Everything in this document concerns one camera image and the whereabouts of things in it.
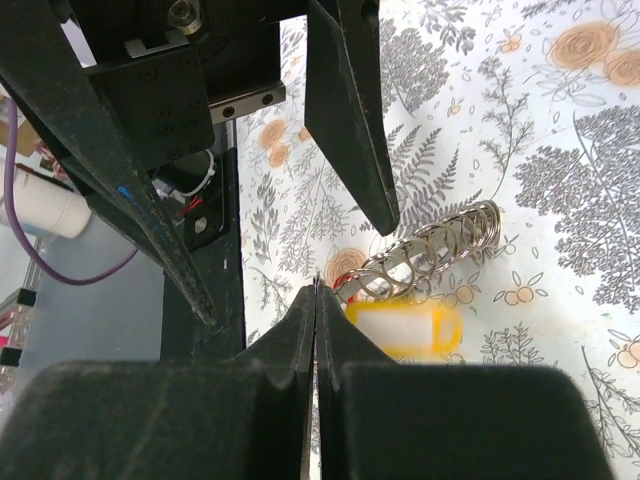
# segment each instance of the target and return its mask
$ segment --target yellow plastic tag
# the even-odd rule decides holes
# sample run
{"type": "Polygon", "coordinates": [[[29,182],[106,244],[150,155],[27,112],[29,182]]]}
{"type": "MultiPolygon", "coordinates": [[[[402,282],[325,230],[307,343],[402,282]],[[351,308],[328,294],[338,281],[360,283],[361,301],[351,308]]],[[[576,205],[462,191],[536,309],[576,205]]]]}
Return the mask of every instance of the yellow plastic tag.
{"type": "Polygon", "coordinates": [[[464,330],[460,312],[438,303],[354,302],[347,305],[345,315],[390,357],[430,361],[455,352],[464,330]]]}

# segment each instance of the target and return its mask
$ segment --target gray leaf print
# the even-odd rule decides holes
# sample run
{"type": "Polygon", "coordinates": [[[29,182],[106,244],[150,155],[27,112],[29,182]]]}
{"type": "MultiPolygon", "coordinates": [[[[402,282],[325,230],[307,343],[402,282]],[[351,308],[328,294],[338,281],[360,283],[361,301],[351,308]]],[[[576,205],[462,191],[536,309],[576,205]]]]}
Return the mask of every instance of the gray leaf print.
{"type": "Polygon", "coordinates": [[[289,310],[287,295],[292,290],[291,284],[282,275],[269,278],[262,270],[255,267],[249,268],[260,275],[260,286],[262,288],[260,310],[264,311],[264,309],[273,302],[273,307],[270,309],[270,311],[274,313],[271,320],[271,326],[273,326],[287,313],[287,310],[289,310]]]}
{"type": "MultiPolygon", "coordinates": [[[[591,0],[583,0],[583,4],[589,3],[591,0]]],[[[543,1],[537,2],[533,5],[527,5],[522,8],[522,18],[528,20],[530,18],[535,17],[536,15],[540,15],[541,13],[553,13],[556,10],[560,9],[560,7],[564,5],[571,5],[572,3],[577,3],[577,0],[551,0],[551,1],[543,1]]]]}
{"type": "Polygon", "coordinates": [[[558,264],[578,276],[601,273],[594,301],[640,308],[640,107],[574,118],[579,149],[539,147],[514,175],[516,202],[562,215],[558,264]]]}
{"type": "Polygon", "coordinates": [[[540,352],[531,345],[529,328],[522,323],[500,331],[491,330],[484,336],[481,353],[485,365],[511,365],[515,367],[538,365],[544,361],[540,352]]]}
{"type": "Polygon", "coordinates": [[[344,186],[326,160],[314,166],[318,148],[307,148],[293,166],[300,179],[295,193],[296,210],[282,229],[282,255],[278,267],[308,275],[315,264],[310,240],[334,241],[347,231],[350,211],[333,195],[344,186]]]}
{"type": "Polygon", "coordinates": [[[256,236],[253,239],[253,247],[258,261],[264,265],[271,262],[269,245],[272,240],[278,238],[280,223],[278,222],[278,209],[273,206],[276,199],[276,190],[271,184],[271,175],[262,177],[262,183],[257,191],[258,200],[262,204],[253,212],[251,225],[255,229],[256,236]]]}
{"type": "Polygon", "coordinates": [[[420,32],[407,28],[400,33],[394,20],[380,21],[380,67],[382,106],[384,112],[400,100],[407,112],[413,114],[431,100],[446,83],[447,61],[442,58],[443,47],[434,48],[423,43],[420,32]],[[420,65],[420,68],[406,68],[420,65]]]}
{"type": "Polygon", "coordinates": [[[629,415],[640,413],[640,398],[629,395],[624,388],[616,385],[616,379],[609,373],[592,367],[584,347],[582,356],[596,391],[596,400],[588,400],[586,405],[594,419],[600,446],[609,458],[640,459],[640,430],[634,429],[629,419],[614,413],[618,409],[614,401],[629,415]]]}
{"type": "MultiPolygon", "coordinates": [[[[431,167],[434,165],[435,144],[441,129],[431,132],[415,150],[421,125],[411,130],[395,145],[401,127],[394,129],[388,135],[387,145],[400,207],[400,222],[395,234],[402,238],[411,235],[423,225],[434,223],[439,218],[472,203],[480,196],[482,190],[478,190],[462,202],[448,202],[446,192],[454,188],[458,151],[456,150],[444,172],[427,181],[431,176],[431,167]]],[[[360,225],[360,231],[365,230],[372,230],[370,222],[363,222],[360,225]]]]}
{"type": "Polygon", "coordinates": [[[438,34],[443,46],[455,47],[456,52],[465,55],[473,50],[475,29],[460,26],[467,14],[465,2],[456,0],[421,0],[424,9],[420,17],[420,26],[429,34],[438,34]]]}
{"type": "Polygon", "coordinates": [[[491,196],[494,198],[507,175],[509,162],[514,155],[524,152],[528,142],[533,138],[533,121],[522,121],[521,116],[529,108],[529,94],[512,98],[508,90],[511,88],[511,70],[502,69],[502,62],[496,57],[485,59],[478,68],[478,72],[491,83],[491,89],[483,92],[482,97],[496,107],[482,117],[483,122],[494,123],[498,127],[502,142],[482,140],[480,146],[490,153],[494,159],[494,167],[501,173],[500,182],[491,196]]]}

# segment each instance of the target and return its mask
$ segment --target screw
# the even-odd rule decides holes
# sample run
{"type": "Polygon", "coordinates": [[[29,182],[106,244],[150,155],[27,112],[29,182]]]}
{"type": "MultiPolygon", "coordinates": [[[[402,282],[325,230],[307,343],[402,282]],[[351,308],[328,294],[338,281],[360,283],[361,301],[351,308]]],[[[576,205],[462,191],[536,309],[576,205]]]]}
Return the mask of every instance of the screw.
{"type": "Polygon", "coordinates": [[[170,123],[165,123],[160,127],[159,130],[160,130],[160,135],[162,135],[163,137],[168,137],[173,133],[174,127],[170,123]]]}
{"type": "Polygon", "coordinates": [[[185,128],[191,128],[196,124],[196,119],[192,116],[187,117],[184,122],[182,122],[182,126],[185,128]]]}
{"type": "Polygon", "coordinates": [[[193,97],[191,99],[191,108],[198,109],[198,108],[202,108],[203,106],[204,106],[204,101],[202,100],[201,97],[193,97]]]}
{"type": "Polygon", "coordinates": [[[179,0],[171,7],[171,15],[177,19],[185,19],[189,16],[191,6],[184,0],[179,0]]]}
{"type": "Polygon", "coordinates": [[[153,82],[158,77],[158,72],[155,68],[147,67],[140,70],[140,79],[145,82],[153,82]]]}
{"type": "Polygon", "coordinates": [[[167,152],[167,158],[169,158],[169,160],[178,160],[180,157],[182,157],[182,150],[179,148],[172,148],[167,152]]]}
{"type": "Polygon", "coordinates": [[[156,108],[153,111],[153,116],[156,120],[166,120],[171,116],[171,111],[165,107],[156,108]]]}
{"type": "Polygon", "coordinates": [[[197,234],[200,234],[207,229],[207,223],[208,222],[206,217],[200,217],[198,220],[196,220],[193,230],[197,234]]]}
{"type": "Polygon", "coordinates": [[[182,57],[182,60],[180,60],[180,68],[183,70],[191,70],[195,66],[196,62],[191,55],[185,55],[182,57]]]}

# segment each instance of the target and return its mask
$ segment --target white cylinder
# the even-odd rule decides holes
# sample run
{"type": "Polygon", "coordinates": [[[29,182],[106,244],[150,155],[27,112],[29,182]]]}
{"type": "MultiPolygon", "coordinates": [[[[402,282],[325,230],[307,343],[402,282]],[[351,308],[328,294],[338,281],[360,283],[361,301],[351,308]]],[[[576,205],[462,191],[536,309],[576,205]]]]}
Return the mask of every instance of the white cylinder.
{"type": "MultiPolygon", "coordinates": [[[[4,200],[4,159],[0,159],[0,199],[4,200]]],[[[75,238],[87,226],[91,210],[85,199],[54,183],[16,168],[14,203],[18,220],[26,231],[46,231],[75,238]]],[[[8,225],[4,201],[0,223],[8,225]]]]}

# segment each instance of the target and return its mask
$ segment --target purple cable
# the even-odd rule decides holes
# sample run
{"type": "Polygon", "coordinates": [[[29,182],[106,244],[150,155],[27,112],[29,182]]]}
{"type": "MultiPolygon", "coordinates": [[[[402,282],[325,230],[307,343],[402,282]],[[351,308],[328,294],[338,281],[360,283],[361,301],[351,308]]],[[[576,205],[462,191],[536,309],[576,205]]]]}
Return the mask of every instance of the purple cable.
{"type": "Polygon", "coordinates": [[[43,272],[47,273],[55,280],[66,283],[67,285],[91,285],[113,275],[131,261],[136,253],[138,253],[137,249],[134,249],[120,263],[111,267],[106,272],[103,272],[100,275],[96,275],[95,277],[85,278],[83,280],[75,280],[73,278],[65,277],[64,275],[56,272],[53,268],[51,268],[51,266],[49,266],[47,262],[45,262],[40,257],[36,249],[31,245],[31,242],[25,235],[24,230],[20,225],[20,220],[18,220],[18,215],[16,214],[16,206],[13,198],[13,183],[15,180],[16,166],[16,145],[18,143],[18,107],[11,98],[7,98],[7,105],[9,108],[9,138],[7,141],[7,158],[4,165],[4,203],[5,210],[7,212],[7,219],[9,220],[9,225],[11,226],[11,230],[13,230],[14,235],[18,239],[20,246],[22,246],[24,251],[27,252],[27,255],[31,257],[31,259],[42,269],[43,272]]]}

